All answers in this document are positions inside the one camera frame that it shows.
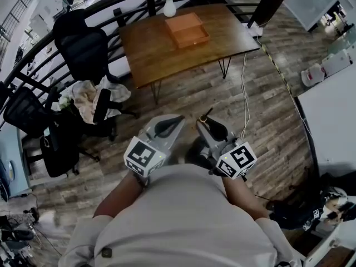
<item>metal railing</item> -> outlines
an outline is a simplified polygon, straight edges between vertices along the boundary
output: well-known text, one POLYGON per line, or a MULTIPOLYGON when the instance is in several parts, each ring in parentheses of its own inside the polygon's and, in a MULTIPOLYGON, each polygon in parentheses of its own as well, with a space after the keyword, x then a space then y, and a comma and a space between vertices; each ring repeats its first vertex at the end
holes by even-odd
POLYGON ((18 0, 0 26, 0 68, 14 30, 32 0, 18 0))
MULTIPOLYGON (((89 6, 88 8, 85 9, 85 18, 88 18, 95 13, 98 13, 110 6, 113 6, 119 2, 122 2, 125 0, 101 0, 98 1, 97 3, 89 6)), ((256 10, 253 12, 239 12, 236 13, 235 15, 237 17, 242 17, 242 16, 250 16, 248 22, 248 26, 251 27, 253 22, 256 22, 259 25, 262 25, 266 23, 270 17, 273 16, 274 12, 278 7, 276 7, 275 1, 277 0, 260 0, 259 3, 228 3, 225 2, 228 7, 239 7, 239 6, 256 6, 256 10), (274 12, 268 12, 269 5, 273 8, 274 12)), ((108 56, 109 56, 109 63, 118 60, 122 57, 125 56, 125 53, 122 48, 122 43, 120 41, 120 33, 118 29, 120 27, 123 27, 127 23, 134 23, 138 21, 139 19, 145 18, 144 16, 147 15, 149 16, 154 16, 157 11, 159 11, 162 7, 164 6, 164 1, 163 0, 145 0, 142 2, 140 5, 138 5, 137 8, 134 8, 130 11, 127 11, 125 13, 122 13, 120 9, 114 10, 114 17, 109 18, 108 20, 96 25, 98 28, 102 28, 108 24, 111 23, 117 23, 118 28, 114 30, 111 34, 108 35, 108 56)), ((42 49, 44 49, 49 43, 53 41, 53 34, 50 32, 47 36, 45 36, 43 39, 41 39, 14 67, 12 72, 9 74, 9 76, 6 78, 4 81, 4 85, 6 87, 9 87, 11 82, 17 78, 22 81, 22 83, 17 87, 16 90, 19 88, 23 87, 24 85, 30 85, 32 86, 32 90, 34 91, 35 89, 39 89, 42 92, 37 95, 38 98, 42 97, 45 93, 49 93, 52 87, 57 86, 61 81, 65 80, 71 73, 67 72, 63 76, 57 78, 53 83, 51 83, 49 86, 45 86, 43 83, 45 80, 49 79, 55 72, 57 72, 59 69, 61 69, 63 66, 66 65, 65 62, 62 62, 59 64, 56 68, 51 70, 48 74, 46 74, 41 80, 35 81, 32 79, 32 77, 44 66, 46 65, 49 61, 54 59, 59 52, 56 51, 54 52, 51 56, 46 58, 42 63, 40 63, 28 76, 24 75, 21 73, 21 69, 27 65, 27 63, 34 59, 36 54, 38 54, 42 49)), ((76 81, 71 81, 67 82, 67 87, 74 84, 76 81)), ((6 103, 5 105, 1 108, 0 114, 3 113, 4 109, 6 108, 6 103)))

